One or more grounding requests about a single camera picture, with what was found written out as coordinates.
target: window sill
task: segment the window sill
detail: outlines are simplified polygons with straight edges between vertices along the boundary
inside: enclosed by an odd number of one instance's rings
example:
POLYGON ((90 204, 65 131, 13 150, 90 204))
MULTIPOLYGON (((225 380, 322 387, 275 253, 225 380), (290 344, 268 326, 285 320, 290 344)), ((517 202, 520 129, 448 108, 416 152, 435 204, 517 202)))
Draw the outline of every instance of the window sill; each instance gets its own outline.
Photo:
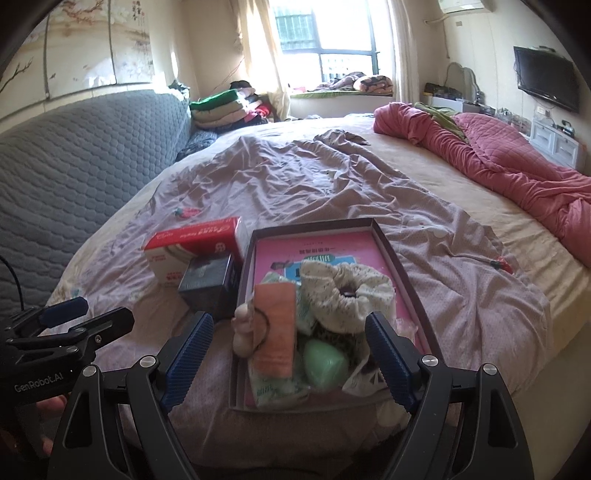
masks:
POLYGON ((357 90, 331 90, 329 92, 304 92, 304 93, 293 93, 290 95, 292 99, 307 99, 307 98, 333 98, 339 96, 349 95, 363 95, 369 97, 392 97, 390 93, 367 93, 358 92, 357 90))

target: white curtain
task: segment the white curtain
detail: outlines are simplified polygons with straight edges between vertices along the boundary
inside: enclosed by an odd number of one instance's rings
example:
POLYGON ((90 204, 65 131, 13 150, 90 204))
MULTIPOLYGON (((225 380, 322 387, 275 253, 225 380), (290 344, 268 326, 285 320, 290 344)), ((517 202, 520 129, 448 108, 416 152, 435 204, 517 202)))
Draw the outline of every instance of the white curtain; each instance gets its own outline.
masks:
POLYGON ((394 39, 394 84, 396 100, 418 102, 418 54, 413 29, 408 16, 408 5, 417 0, 387 0, 394 39))
POLYGON ((269 94, 282 120, 289 114, 290 96, 282 75, 283 53, 269 0, 230 0, 238 20, 246 75, 257 92, 269 94))

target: pink quilt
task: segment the pink quilt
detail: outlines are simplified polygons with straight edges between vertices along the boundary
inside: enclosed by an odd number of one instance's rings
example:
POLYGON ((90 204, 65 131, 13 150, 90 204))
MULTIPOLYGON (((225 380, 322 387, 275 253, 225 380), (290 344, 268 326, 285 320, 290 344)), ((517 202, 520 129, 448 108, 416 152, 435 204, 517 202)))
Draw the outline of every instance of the pink quilt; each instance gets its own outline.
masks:
POLYGON ((404 103, 378 108, 374 131, 421 145, 512 200, 591 267, 591 177, 550 163, 517 130, 496 118, 461 113, 455 120, 469 145, 429 114, 404 103))

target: television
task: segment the television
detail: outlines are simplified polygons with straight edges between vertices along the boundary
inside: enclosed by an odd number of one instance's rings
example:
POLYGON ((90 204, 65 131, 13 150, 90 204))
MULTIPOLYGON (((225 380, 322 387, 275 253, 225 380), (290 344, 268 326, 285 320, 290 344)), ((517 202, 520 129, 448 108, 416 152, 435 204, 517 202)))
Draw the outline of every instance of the television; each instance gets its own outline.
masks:
POLYGON ((550 50, 514 47, 520 90, 579 113, 579 84, 573 63, 550 50))

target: green blanket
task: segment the green blanket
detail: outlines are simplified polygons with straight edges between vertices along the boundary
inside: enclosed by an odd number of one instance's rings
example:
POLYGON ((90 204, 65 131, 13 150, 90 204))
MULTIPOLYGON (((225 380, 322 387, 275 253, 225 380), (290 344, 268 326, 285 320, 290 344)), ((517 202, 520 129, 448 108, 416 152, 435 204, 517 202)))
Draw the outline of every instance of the green blanket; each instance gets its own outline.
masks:
POLYGON ((191 102, 189 104, 189 108, 191 110, 204 112, 207 110, 213 110, 214 108, 217 108, 219 106, 225 105, 238 99, 239 96, 238 91, 236 89, 226 90, 222 93, 212 95, 211 97, 204 98, 197 102, 191 102))
POLYGON ((468 143, 468 139, 466 138, 464 132, 459 126, 457 126, 452 118, 454 115, 457 115, 457 112, 454 109, 443 106, 428 106, 421 102, 415 103, 414 107, 422 110, 425 113, 428 113, 441 127, 450 131, 454 135, 457 135, 464 142, 468 143))

